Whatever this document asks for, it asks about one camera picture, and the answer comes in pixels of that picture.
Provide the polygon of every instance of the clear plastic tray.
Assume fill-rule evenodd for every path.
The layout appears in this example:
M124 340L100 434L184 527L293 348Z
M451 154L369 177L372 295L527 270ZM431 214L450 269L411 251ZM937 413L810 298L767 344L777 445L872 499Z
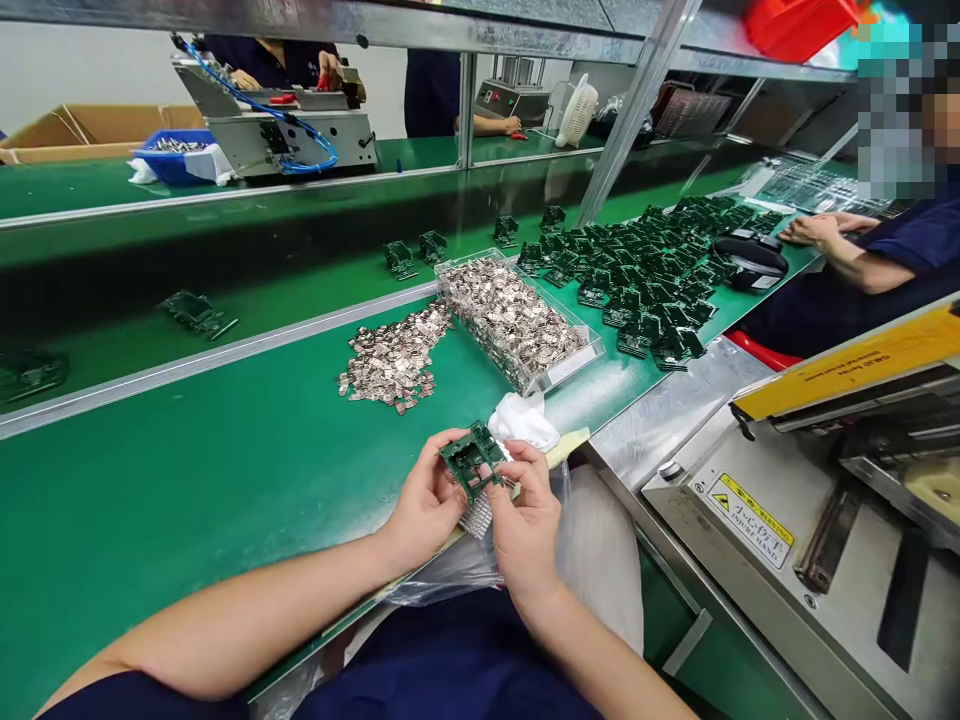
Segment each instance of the clear plastic tray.
M570 326L580 334L586 342L586 345L573 354L554 363L547 370L537 373L509 351L503 338L489 332L485 326L479 325L473 318L460 312L458 309L460 304L457 302L457 298L453 296L454 291L451 284L446 280L446 274L453 268L480 258L500 260L511 272L532 287L537 294L543 298L547 305L560 313ZM437 286L440 291L440 297L447 303L450 312L457 316L457 319L469 330L474 340L484 349L494 364L500 368L504 377L507 378L517 393L523 397L530 397L536 393L549 392L605 352L603 340L589 325L573 314L553 295L534 282L533 278L515 267L507 260L506 256L496 248L466 255L455 260L448 260L447 262L436 265L434 270L437 273Z

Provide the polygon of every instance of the hand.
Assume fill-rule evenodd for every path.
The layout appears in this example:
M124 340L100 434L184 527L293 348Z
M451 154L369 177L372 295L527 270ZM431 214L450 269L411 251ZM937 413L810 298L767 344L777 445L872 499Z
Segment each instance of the hand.
M873 230L880 221L876 218L868 218L865 215L855 213L835 212L823 213L815 217L833 217L837 221L837 230L840 232L862 232L864 230Z
M320 51L320 80L327 79L328 90L339 90L343 82L343 67L340 65L340 59L333 53L325 50Z
M556 570L560 502L550 491L544 454L522 440L505 444L516 460L497 470L519 482L521 492L514 506L507 487L487 485L493 508L493 545L514 602L529 604L549 597L560 586Z
M820 246L826 240L840 237L837 220L832 215L799 217L780 233L780 239L795 245Z
M467 432L454 428L427 440L400 491L396 509L376 532L397 577L432 558L467 509L463 488L450 476L439 455L442 447Z
M248 75L243 70L234 70L230 73L230 77L233 78L233 81L237 84L237 88L240 90L261 89L257 79L253 75Z
M515 132L520 132L520 129L523 127L520 122L520 118L513 115L508 118L504 118L500 122L503 126L502 132L504 135L513 135Z

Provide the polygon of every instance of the navy blue uniform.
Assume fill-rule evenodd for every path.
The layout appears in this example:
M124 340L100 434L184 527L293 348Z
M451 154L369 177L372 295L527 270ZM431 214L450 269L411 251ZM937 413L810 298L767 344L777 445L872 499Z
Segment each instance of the navy blue uniform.
M240 699L192 700L141 672L104 678L42 720L246 720ZM401 608L293 720L600 718L553 667L505 592L480 590Z
M868 295L829 265L791 281L742 323L771 350L812 357L960 290L960 193L922 200L853 242L916 277Z
M284 40L283 59L287 65L284 68L254 38L206 35L204 43L221 64L229 63L234 70L243 70L263 88L288 89L294 85L315 88L320 80L320 51L337 55L337 46L333 43Z
M460 55L440 50L407 50L403 124L407 137L456 134L460 114Z

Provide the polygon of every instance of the machine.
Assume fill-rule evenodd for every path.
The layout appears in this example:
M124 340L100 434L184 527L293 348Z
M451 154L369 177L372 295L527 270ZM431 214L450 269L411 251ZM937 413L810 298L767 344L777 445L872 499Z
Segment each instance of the machine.
M174 35L173 67L239 177L376 172L376 137L356 96L356 69L344 89L240 92L229 68Z
M533 61L530 58L505 57L499 75L499 57L494 56L493 62L494 77L480 83L474 112L486 118L516 116L523 127L542 126L550 103L550 92L543 89L544 61L540 61L536 83L531 81Z
M960 293L761 381L642 497L838 718L960 714Z

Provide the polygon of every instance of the blue plastic bin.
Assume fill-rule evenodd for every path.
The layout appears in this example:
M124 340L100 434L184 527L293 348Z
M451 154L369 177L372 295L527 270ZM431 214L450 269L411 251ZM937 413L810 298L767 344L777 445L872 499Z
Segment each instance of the blue plastic bin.
M209 130L160 130L151 135L133 156L147 161L147 165L157 174L161 182L167 185L195 185L211 183L212 180L199 178L187 172L187 163L183 153L168 153L160 150L146 150L158 140L180 140L182 142L202 142L212 145L216 142Z

